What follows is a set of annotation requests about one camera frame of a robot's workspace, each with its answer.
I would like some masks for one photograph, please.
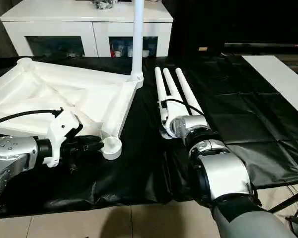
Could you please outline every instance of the table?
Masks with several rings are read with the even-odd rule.
[[[131,60],[40,59],[51,63],[128,74]],[[0,59],[0,75],[16,59]],[[298,112],[244,59],[157,58],[144,60],[122,135],[122,156],[82,158],[79,170],[45,166],[12,179],[0,198],[0,217],[106,206],[190,200],[187,153],[181,140],[163,140],[153,68],[181,67],[205,112],[228,147],[245,161],[258,189],[298,183]]]

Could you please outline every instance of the white vertical pole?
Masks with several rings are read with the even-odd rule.
[[[184,96],[188,102],[189,105],[195,107],[196,109],[202,111],[197,99],[195,98],[187,80],[185,79],[184,75],[183,75],[183,72],[180,68],[177,68],[175,70],[177,76],[178,76],[178,79],[179,79],[179,82],[180,82],[180,85],[181,85],[181,88],[182,88],[182,91],[184,93]],[[195,110],[192,110],[191,109],[191,112],[192,112],[192,115],[199,115],[199,113],[197,113]]]
[[[171,95],[174,97],[174,99],[183,101],[182,98],[181,98],[181,95],[180,95],[180,93],[177,89],[177,86],[175,86],[175,83],[173,81],[173,78],[170,74],[169,69],[164,68],[163,69],[163,74],[164,74],[165,80],[167,81],[168,88],[169,88],[169,91],[170,91]]]
[[[167,92],[165,91],[161,70],[159,67],[154,69],[155,72],[155,81],[157,84],[158,100],[164,101],[167,99]]]
[[[134,0],[134,38],[133,38],[133,69],[131,71],[132,81],[142,81],[143,75],[143,27],[145,0]]]

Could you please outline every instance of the white cabinet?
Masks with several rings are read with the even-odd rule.
[[[1,16],[19,56],[128,57],[134,5],[98,10],[90,1],[23,0]],[[145,3],[144,56],[167,56],[173,19],[161,2]]]

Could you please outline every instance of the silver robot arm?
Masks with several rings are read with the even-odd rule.
[[[34,168],[37,155],[33,137],[0,137],[0,195],[12,177]]]
[[[14,176],[42,164],[57,166],[61,156],[73,159],[103,147],[97,136],[76,136],[82,129],[78,118],[62,111],[50,124],[45,139],[0,137],[0,195]]]
[[[259,207],[242,160],[213,131],[181,69],[176,69],[191,114],[168,69],[155,69],[159,108],[165,139],[181,138],[188,151],[188,176],[194,200],[210,208],[222,238],[295,238],[273,214]]]

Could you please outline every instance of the floor tile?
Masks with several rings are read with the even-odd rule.
[[[0,238],[26,238],[31,217],[0,219]]]
[[[33,216],[28,238],[131,238],[130,207]]]
[[[293,191],[294,194],[296,194],[298,192],[298,185],[296,185],[294,188],[290,186],[290,189]],[[267,210],[275,207],[276,205],[287,200],[291,196],[292,194],[286,186],[258,190],[258,197],[263,204],[263,208]],[[275,215],[284,224],[287,224],[288,222],[285,220],[285,218],[287,216],[294,215],[297,208],[298,208],[298,203],[294,203],[293,205],[275,213]]]
[[[132,206],[134,238],[219,238],[211,212],[196,202]]]

